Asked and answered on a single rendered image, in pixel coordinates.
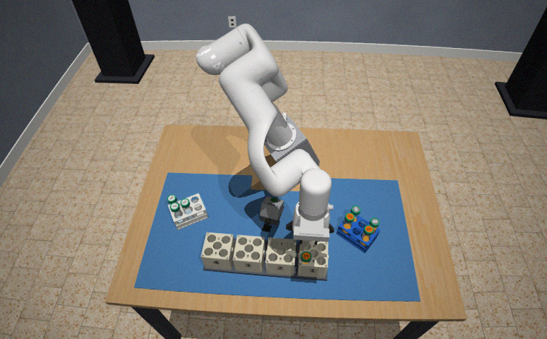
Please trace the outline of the cream bucket adapter with round holes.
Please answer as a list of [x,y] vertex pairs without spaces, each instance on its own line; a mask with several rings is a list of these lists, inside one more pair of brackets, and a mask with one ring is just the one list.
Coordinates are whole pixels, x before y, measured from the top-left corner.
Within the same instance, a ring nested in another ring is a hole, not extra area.
[[237,235],[233,257],[235,270],[263,273],[264,258],[264,237]]
[[266,251],[267,256],[265,262],[266,273],[294,275],[295,252],[295,239],[268,237],[268,249]]

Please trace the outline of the blue table mat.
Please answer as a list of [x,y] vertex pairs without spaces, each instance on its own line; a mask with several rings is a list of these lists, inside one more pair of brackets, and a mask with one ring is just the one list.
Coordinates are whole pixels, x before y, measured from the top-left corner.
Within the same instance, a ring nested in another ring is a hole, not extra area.
[[[207,232],[293,239],[286,230],[293,220],[299,191],[276,197],[251,189],[252,175],[168,172],[134,288],[216,295],[420,302],[414,260],[398,180],[331,178],[327,280],[278,278],[203,270]],[[178,201],[199,194],[208,218],[177,230],[168,195]],[[284,201],[278,225],[263,228],[261,204],[269,196]],[[351,207],[370,222],[378,218],[379,234],[366,253],[337,234]]]

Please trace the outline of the white tube rack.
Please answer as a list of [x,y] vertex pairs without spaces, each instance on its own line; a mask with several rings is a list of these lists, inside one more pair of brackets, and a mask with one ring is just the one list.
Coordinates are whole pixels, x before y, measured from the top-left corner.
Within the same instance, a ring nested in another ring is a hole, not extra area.
[[[191,199],[194,198],[194,197],[197,197],[197,199],[192,201]],[[174,224],[176,225],[177,230],[180,230],[184,227],[187,227],[189,225],[192,225],[196,222],[199,222],[201,220],[204,220],[204,219],[208,218],[208,214],[206,212],[205,206],[203,205],[203,202],[202,202],[199,195],[195,194],[193,196],[188,197],[187,199],[190,201],[190,206],[191,206],[192,213],[189,214],[189,215],[186,215],[184,213],[183,208],[181,207],[181,204],[180,204],[181,201],[178,201],[178,203],[180,205],[180,208],[181,208],[181,212],[182,212],[182,216],[179,219],[174,217],[174,214],[171,211],[170,204],[169,204],[169,210],[170,210],[170,213],[172,214],[172,218],[173,218]],[[194,216],[194,218],[187,219],[187,217],[190,217],[192,215]],[[177,221],[180,221],[180,220],[183,220],[183,219],[184,219],[183,222],[180,222],[180,223],[177,222]]]

